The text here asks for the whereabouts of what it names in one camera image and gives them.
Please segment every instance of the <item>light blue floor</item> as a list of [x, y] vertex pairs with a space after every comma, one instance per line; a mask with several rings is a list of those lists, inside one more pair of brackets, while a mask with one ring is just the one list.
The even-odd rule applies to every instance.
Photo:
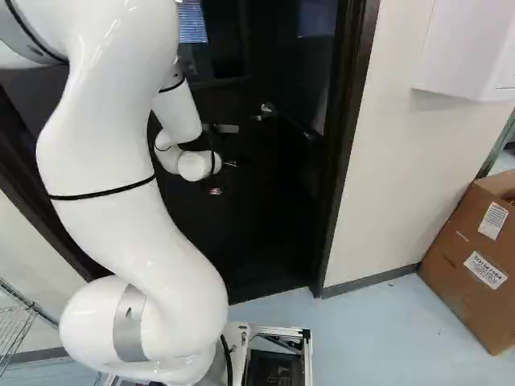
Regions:
[[[298, 289], [230, 308], [233, 321], [313, 331], [315, 386], [508, 386], [515, 350], [490, 356], [410, 275], [327, 300]], [[93, 386], [77, 363], [6, 374], [0, 386]]]

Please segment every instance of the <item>cardboard box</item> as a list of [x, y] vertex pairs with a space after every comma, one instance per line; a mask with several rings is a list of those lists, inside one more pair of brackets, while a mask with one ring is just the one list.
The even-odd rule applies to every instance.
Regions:
[[492, 355], [515, 344], [515, 171], [468, 188], [420, 277]]

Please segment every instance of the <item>white label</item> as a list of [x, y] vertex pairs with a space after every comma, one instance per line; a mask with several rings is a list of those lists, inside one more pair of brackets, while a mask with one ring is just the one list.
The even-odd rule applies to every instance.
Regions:
[[502, 283], [508, 280], [508, 276], [499, 269], [488, 263], [478, 252], [472, 255], [463, 263], [472, 271], [484, 284], [492, 290], [497, 290]]
[[491, 203], [477, 231], [492, 240], [497, 240], [508, 214], [509, 212], [498, 203]]

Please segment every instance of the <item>white wall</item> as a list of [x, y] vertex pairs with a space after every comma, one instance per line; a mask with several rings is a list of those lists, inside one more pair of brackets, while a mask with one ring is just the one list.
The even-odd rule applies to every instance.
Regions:
[[433, 3], [381, 3], [325, 286], [420, 261], [515, 105], [410, 88]]
[[[58, 318], [85, 281], [0, 191], [0, 277]], [[9, 301], [0, 296], [0, 306]], [[60, 345], [57, 333], [38, 322], [26, 350]]]

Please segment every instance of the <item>white robotic arm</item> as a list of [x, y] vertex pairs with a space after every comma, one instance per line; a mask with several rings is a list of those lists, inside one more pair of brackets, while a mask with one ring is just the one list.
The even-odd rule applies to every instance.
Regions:
[[[73, 296], [60, 320], [63, 345], [102, 372], [194, 384], [212, 364], [228, 301], [219, 273], [168, 216], [146, 142], [153, 109], [165, 129], [156, 147], [169, 147], [166, 156], [156, 154], [180, 172], [187, 154], [175, 145], [201, 132], [187, 83], [177, 81], [171, 60], [178, 46], [175, 2], [4, 1], [37, 32], [40, 64], [70, 63], [64, 95], [37, 143], [39, 172], [72, 238], [116, 274]], [[12, 54], [16, 39], [4, 39], [6, 24], [0, 28], [6, 42], [0, 60], [24, 66], [21, 58], [30, 53]], [[38, 61], [38, 54], [28, 59]], [[193, 157], [182, 162], [185, 170], [205, 161]]]

